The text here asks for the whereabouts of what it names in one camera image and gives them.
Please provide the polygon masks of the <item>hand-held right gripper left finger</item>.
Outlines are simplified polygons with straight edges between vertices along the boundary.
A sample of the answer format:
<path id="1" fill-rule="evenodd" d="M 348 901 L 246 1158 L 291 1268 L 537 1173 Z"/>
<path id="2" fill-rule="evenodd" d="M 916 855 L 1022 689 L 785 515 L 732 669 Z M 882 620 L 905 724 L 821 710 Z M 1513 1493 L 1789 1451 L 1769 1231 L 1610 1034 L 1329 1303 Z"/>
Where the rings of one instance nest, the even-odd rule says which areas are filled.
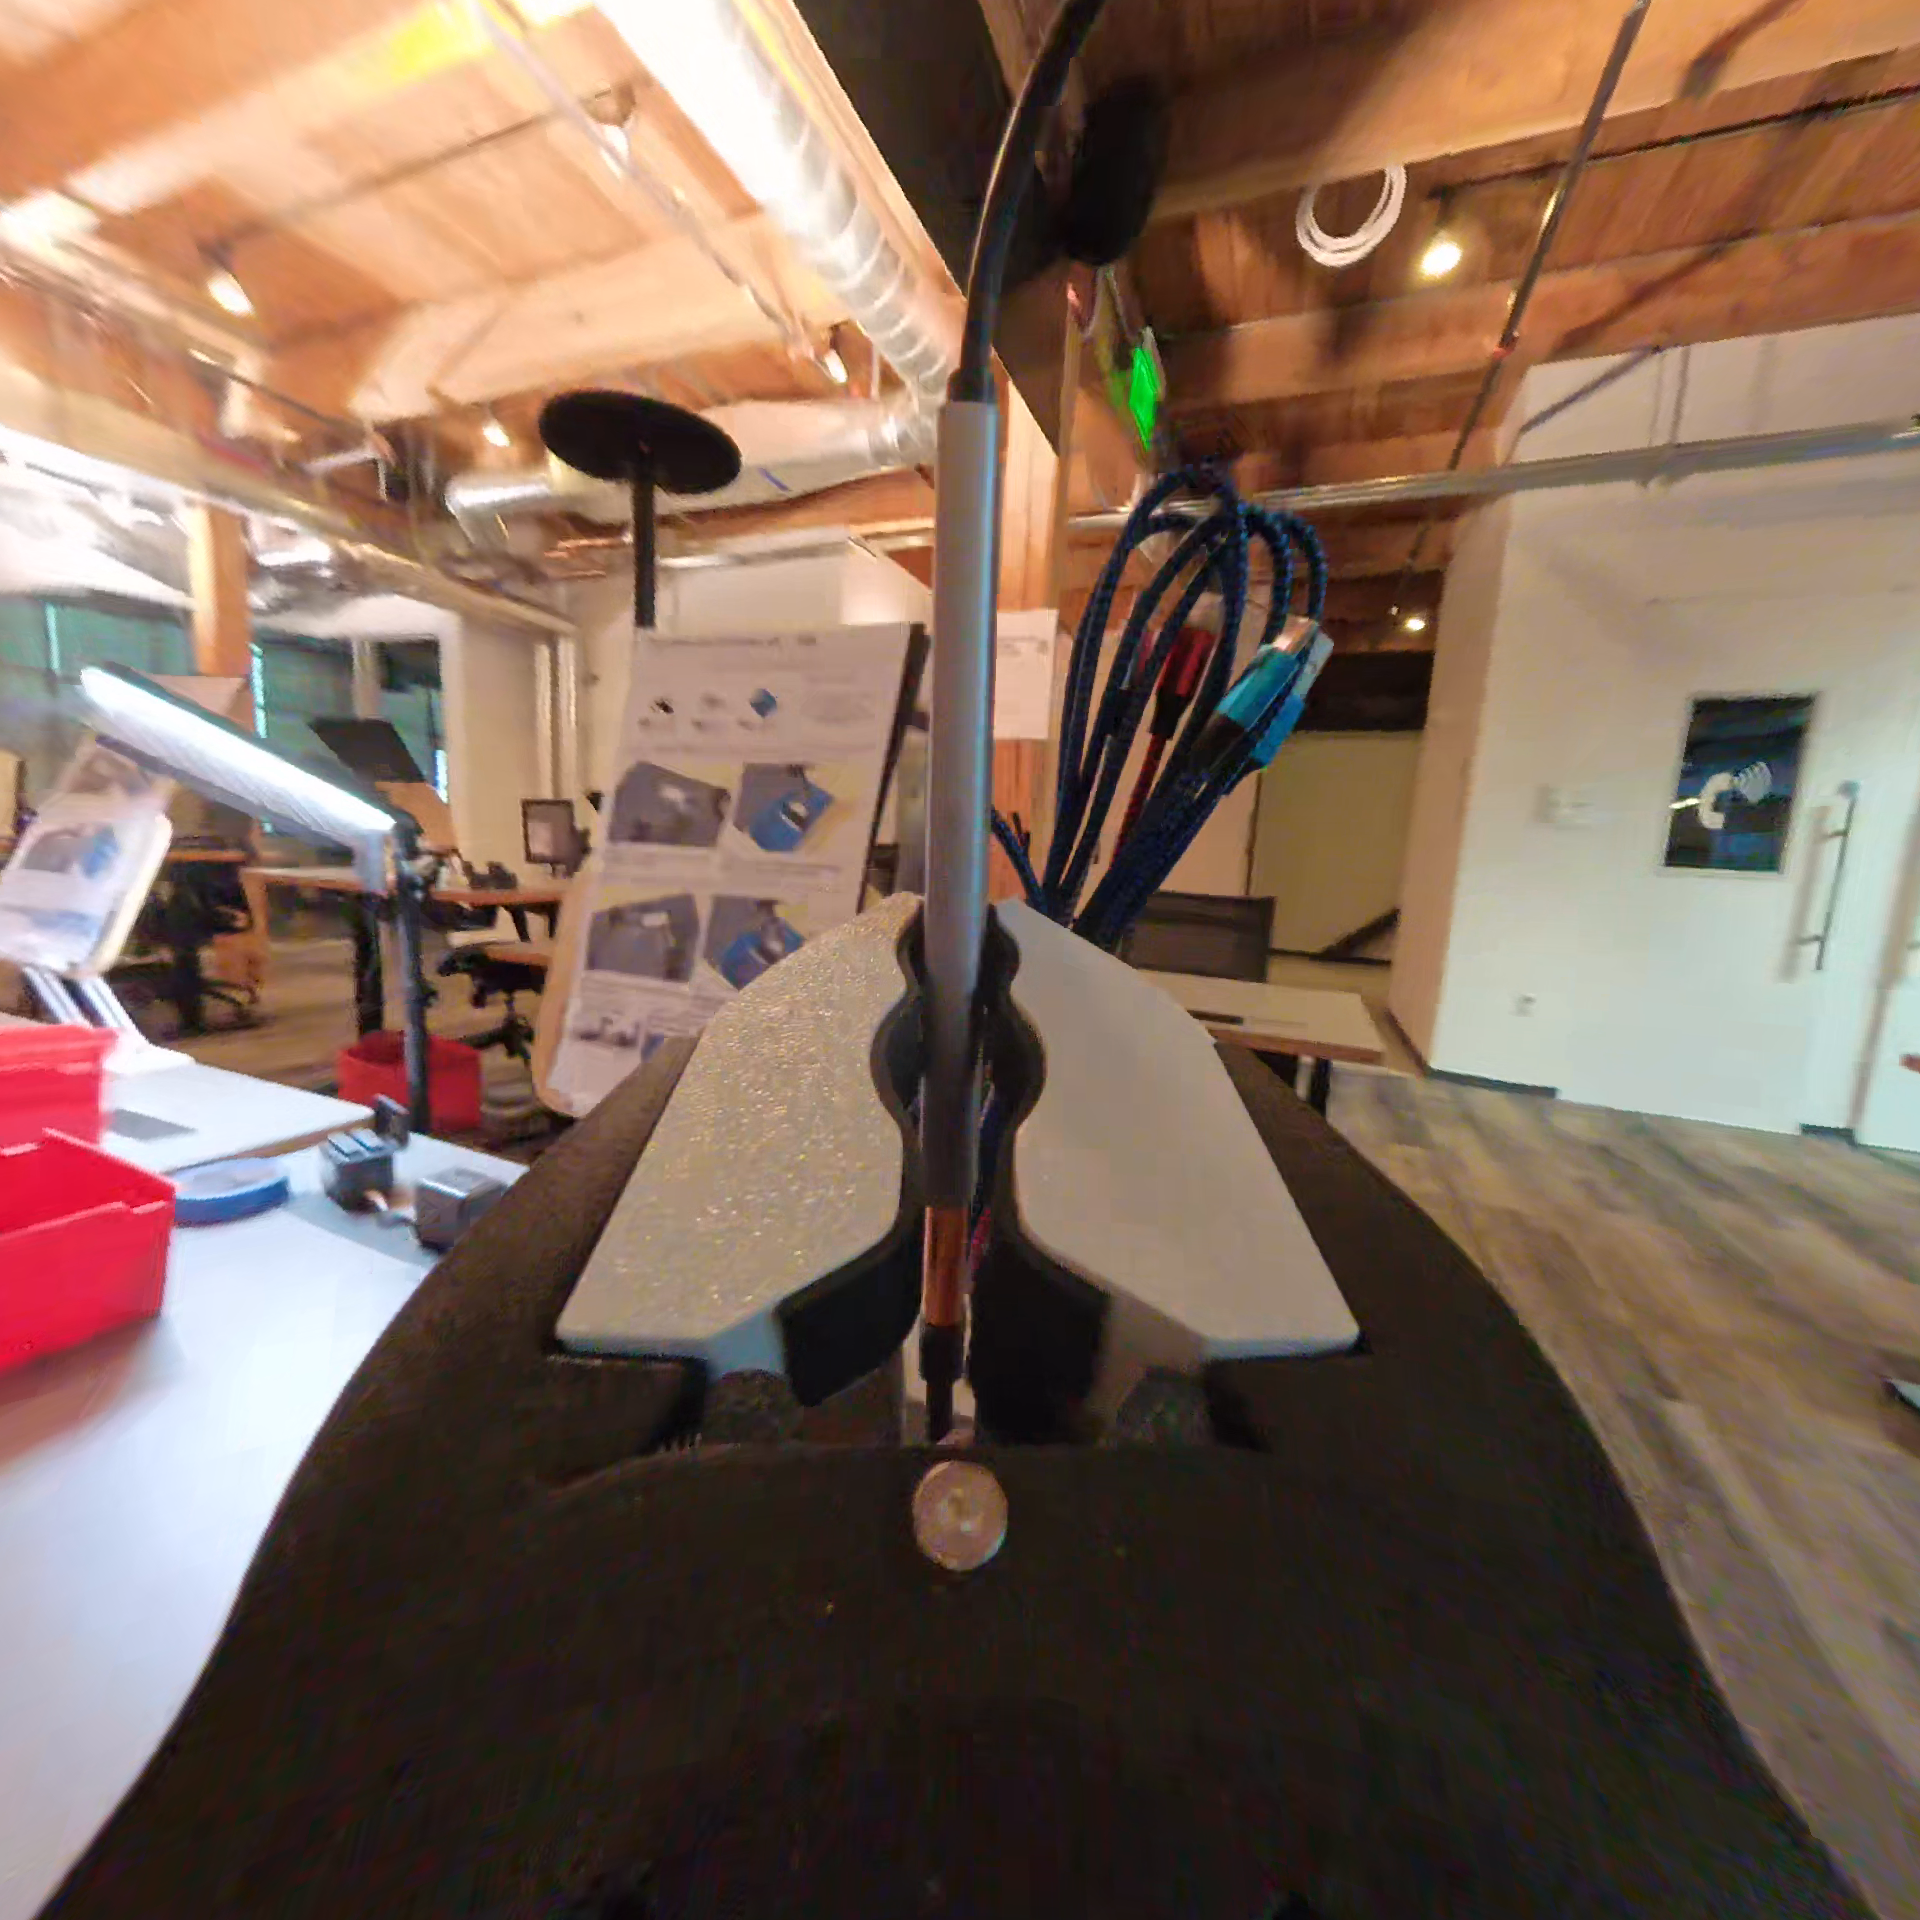
<path id="1" fill-rule="evenodd" d="M 710 1379 L 863 1379 L 922 1311 L 922 899 L 735 995 L 678 1069 L 557 1345 Z"/>

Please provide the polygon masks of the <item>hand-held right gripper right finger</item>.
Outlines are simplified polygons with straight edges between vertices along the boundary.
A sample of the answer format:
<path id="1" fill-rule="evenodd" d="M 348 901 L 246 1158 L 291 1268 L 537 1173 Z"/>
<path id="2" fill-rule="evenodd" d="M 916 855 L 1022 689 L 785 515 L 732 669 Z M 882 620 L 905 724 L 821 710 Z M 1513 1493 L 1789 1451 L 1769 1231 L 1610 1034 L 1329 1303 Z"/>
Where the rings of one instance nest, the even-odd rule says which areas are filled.
<path id="1" fill-rule="evenodd" d="M 1305 1215 L 1199 1021 L 1026 903 L 996 1038 L 991 1401 L 1357 1351 Z"/>

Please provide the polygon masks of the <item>grey usb hub with cable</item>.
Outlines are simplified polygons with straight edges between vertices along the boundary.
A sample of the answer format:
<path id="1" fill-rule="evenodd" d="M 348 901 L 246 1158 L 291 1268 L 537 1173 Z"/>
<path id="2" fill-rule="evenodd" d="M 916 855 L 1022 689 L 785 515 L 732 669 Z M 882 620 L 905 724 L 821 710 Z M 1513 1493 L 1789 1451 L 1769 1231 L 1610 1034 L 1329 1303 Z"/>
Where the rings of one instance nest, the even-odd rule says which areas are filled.
<path id="1" fill-rule="evenodd" d="M 1099 3 L 1061 5 L 1014 95 L 977 219 L 938 427 L 918 1115 L 927 1222 L 941 1230 L 966 1225 L 977 1180 L 977 995 L 987 938 L 1001 476 L 994 329 L 1042 138 L 1099 11 Z"/>

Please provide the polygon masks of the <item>red divided plastic bin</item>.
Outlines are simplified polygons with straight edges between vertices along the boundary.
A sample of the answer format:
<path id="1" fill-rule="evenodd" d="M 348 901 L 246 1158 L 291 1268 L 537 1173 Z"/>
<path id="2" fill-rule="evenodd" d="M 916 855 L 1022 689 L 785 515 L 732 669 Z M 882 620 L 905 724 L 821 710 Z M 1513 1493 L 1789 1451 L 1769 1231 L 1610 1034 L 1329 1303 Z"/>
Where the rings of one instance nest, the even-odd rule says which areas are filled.
<path id="1" fill-rule="evenodd" d="M 153 1322 L 175 1189 L 94 1142 L 45 1134 L 2 1151 L 2 1371 Z"/>

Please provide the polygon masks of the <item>grey top table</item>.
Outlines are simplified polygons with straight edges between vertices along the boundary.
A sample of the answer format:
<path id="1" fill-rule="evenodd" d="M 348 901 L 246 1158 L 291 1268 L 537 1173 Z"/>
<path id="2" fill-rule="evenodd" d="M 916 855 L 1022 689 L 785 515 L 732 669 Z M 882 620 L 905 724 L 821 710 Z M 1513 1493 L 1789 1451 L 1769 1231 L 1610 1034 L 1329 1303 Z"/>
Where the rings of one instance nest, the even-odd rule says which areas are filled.
<path id="1" fill-rule="evenodd" d="M 1315 1114 L 1329 1115 L 1337 1067 L 1390 1067 L 1380 1029 L 1355 991 L 1151 970 L 1146 978 L 1217 1039 L 1265 1059 Z"/>

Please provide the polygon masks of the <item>black office chair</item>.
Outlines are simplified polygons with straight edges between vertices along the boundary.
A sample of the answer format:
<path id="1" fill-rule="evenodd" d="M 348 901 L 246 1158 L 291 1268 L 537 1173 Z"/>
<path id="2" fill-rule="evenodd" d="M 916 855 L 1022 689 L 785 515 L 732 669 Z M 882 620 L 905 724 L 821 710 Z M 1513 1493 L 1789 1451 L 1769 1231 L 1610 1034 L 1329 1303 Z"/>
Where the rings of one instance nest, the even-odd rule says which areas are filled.
<path id="1" fill-rule="evenodd" d="M 1123 932 L 1117 956 L 1156 974 L 1266 983 L 1273 897 L 1151 894 Z"/>

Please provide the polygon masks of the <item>wooden top desk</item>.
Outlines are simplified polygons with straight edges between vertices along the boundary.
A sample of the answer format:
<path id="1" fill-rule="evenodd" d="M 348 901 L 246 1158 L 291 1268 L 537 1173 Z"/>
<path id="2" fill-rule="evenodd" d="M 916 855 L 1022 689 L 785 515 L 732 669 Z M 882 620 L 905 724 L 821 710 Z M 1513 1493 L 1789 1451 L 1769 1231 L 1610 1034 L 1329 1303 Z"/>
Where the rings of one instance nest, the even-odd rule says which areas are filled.
<path id="1" fill-rule="evenodd" d="M 274 868 L 246 865 L 243 881 L 292 897 L 317 897 L 345 911 L 351 945 L 351 1020 L 358 1039 L 388 1026 L 388 988 L 399 981 L 399 961 L 388 957 L 398 905 L 390 897 L 367 892 L 351 868 L 300 866 Z M 435 877 L 422 901 L 421 947 L 430 939 L 476 935 L 482 945 L 527 945 L 532 921 L 554 930 L 567 885 L 562 881 L 518 883 L 502 868 L 479 883 Z"/>

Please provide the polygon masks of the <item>red plastic tub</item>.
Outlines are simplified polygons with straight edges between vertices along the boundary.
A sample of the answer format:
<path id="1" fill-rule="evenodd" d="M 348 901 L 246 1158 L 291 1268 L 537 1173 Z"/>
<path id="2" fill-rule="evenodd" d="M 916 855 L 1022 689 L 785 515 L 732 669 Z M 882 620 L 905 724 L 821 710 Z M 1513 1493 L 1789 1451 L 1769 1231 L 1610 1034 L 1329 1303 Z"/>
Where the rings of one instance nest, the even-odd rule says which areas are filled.
<path id="1" fill-rule="evenodd" d="M 407 1105 L 411 1094 L 405 1036 L 381 1029 L 337 1055 L 338 1100 L 374 1107 L 379 1098 Z M 473 1132 L 485 1117 L 482 1055 L 462 1039 L 428 1036 L 426 1098 L 430 1134 Z"/>

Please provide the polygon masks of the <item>grey light stand tripod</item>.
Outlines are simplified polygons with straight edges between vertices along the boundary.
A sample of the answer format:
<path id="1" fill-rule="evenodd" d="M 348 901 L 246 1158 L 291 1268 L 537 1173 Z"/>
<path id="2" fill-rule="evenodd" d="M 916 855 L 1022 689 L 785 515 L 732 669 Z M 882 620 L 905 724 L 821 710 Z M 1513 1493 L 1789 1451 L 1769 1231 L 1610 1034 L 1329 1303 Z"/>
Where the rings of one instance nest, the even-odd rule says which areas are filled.
<path id="1" fill-rule="evenodd" d="M 407 1117 L 414 1134 L 431 1124 L 431 1059 L 428 1030 L 428 985 L 422 970 L 426 905 L 437 862 L 426 853 L 421 823 L 396 813 L 387 853 L 387 905 L 399 970 L 399 1059 L 405 1069 Z"/>

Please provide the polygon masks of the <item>blue tape roll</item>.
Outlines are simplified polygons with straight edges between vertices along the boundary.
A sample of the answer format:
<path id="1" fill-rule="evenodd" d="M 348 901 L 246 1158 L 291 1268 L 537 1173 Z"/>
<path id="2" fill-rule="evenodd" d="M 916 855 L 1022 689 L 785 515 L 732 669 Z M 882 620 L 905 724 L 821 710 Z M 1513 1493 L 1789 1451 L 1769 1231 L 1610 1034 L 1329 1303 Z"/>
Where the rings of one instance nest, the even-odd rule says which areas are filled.
<path id="1" fill-rule="evenodd" d="M 289 1165 L 243 1156 L 180 1169 L 173 1178 L 175 1225 L 222 1227 L 281 1210 L 292 1196 Z"/>

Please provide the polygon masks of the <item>black square panel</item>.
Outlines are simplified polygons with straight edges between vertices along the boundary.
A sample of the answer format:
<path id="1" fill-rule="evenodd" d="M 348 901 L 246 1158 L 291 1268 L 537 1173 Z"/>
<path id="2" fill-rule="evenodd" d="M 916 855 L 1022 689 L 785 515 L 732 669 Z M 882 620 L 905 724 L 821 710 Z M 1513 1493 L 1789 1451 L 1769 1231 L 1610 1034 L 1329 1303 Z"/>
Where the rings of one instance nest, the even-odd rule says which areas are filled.
<path id="1" fill-rule="evenodd" d="M 354 777 L 371 783 L 430 783 L 402 733 L 387 717 L 315 716 L 313 739 Z"/>

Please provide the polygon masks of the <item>phone icon door poster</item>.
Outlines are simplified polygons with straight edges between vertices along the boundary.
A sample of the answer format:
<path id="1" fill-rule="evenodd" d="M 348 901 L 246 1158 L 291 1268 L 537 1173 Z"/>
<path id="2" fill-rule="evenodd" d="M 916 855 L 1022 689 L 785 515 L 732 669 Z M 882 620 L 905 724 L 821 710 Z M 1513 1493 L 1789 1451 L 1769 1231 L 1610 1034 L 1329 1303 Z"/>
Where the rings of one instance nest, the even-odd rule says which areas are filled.
<path id="1" fill-rule="evenodd" d="M 1785 870 L 1815 710 L 1815 692 L 1693 698 L 1669 802 L 1663 870 Z"/>

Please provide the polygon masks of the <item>black pole with round disc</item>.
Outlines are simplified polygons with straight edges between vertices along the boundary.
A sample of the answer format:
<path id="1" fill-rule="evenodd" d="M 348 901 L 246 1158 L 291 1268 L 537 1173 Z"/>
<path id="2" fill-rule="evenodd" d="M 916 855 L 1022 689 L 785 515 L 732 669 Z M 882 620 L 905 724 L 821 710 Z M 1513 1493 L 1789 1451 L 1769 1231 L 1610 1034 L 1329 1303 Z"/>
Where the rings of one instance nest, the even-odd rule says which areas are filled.
<path id="1" fill-rule="evenodd" d="M 655 628 L 659 497 L 708 497 L 740 476 L 740 453 L 715 423 L 667 399 L 567 391 L 543 402 L 541 446 L 567 469 L 622 484 L 631 498 L 633 627 Z"/>

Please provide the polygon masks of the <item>silver air duct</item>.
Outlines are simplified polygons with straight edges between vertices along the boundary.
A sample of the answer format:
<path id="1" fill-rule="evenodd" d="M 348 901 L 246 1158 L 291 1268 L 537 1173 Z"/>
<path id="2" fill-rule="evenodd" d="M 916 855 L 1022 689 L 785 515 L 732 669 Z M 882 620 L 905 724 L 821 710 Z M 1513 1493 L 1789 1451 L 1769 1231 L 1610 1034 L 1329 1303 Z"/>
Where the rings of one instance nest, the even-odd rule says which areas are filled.
<path id="1" fill-rule="evenodd" d="M 922 399 L 955 369 L 959 307 L 759 5 L 603 3 L 598 11 L 801 266 Z"/>

